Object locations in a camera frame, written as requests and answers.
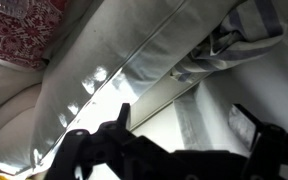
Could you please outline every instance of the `wrinkled fabric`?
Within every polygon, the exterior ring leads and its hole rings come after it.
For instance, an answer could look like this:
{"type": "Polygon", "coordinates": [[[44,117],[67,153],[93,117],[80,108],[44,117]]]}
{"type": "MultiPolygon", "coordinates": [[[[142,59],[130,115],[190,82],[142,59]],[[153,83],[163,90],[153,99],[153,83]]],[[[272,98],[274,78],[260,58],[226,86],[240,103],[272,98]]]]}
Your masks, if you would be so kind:
{"type": "Polygon", "coordinates": [[[191,82],[194,73],[224,70],[269,52],[280,42],[287,23],[275,0],[248,0],[172,69],[171,76],[191,82]]]}

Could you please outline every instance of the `black object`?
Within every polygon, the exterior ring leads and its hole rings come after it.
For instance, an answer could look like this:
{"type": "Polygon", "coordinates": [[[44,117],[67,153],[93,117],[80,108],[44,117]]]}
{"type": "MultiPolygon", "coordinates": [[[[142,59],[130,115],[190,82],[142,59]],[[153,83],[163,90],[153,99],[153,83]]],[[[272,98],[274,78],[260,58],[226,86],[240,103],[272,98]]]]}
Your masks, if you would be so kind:
{"type": "Polygon", "coordinates": [[[67,133],[45,179],[84,180],[103,163],[122,180],[283,179],[278,173],[281,164],[288,165],[288,134],[278,126],[257,128],[261,135],[249,159],[228,151],[168,153],[126,130],[129,111],[123,104],[118,120],[103,123],[95,134],[67,133]]]}

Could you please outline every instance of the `striped fabric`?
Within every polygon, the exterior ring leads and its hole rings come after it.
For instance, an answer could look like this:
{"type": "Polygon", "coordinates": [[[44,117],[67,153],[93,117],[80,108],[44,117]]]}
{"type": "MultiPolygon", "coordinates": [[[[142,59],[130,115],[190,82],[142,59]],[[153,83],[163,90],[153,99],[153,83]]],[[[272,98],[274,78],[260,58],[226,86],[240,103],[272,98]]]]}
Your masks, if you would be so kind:
{"type": "Polygon", "coordinates": [[[287,24],[274,0],[248,0],[172,68],[171,77],[192,82],[196,73],[224,70],[269,52],[287,24]]]}

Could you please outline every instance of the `red patterned fabric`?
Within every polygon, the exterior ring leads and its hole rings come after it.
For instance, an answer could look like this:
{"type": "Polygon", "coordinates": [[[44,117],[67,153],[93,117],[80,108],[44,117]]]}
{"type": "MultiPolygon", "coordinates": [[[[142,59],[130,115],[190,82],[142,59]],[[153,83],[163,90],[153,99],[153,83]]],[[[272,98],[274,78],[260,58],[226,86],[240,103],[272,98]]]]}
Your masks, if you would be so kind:
{"type": "Polygon", "coordinates": [[[25,68],[45,67],[43,50],[68,0],[35,0],[22,20],[0,13],[0,60],[25,68]]]}

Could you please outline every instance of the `patterned fabric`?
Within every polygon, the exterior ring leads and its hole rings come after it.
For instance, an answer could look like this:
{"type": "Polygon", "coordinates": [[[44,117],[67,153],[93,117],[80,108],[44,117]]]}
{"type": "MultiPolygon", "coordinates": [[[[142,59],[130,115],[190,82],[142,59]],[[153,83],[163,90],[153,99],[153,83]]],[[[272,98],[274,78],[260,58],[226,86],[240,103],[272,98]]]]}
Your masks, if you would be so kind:
{"type": "Polygon", "coordinates": [[[68,0],[35,0],[24,19],[0,13],[0,60],[40,70],[42,52],[60,23],[68,0]]]}
{"type": "Polygon", "coordinates": [[[193,82],[196,73],[224,70],[264,55],[282,40],[287,24],[274,0],[248,0],[172,68],[172,78],[193,82]]]}

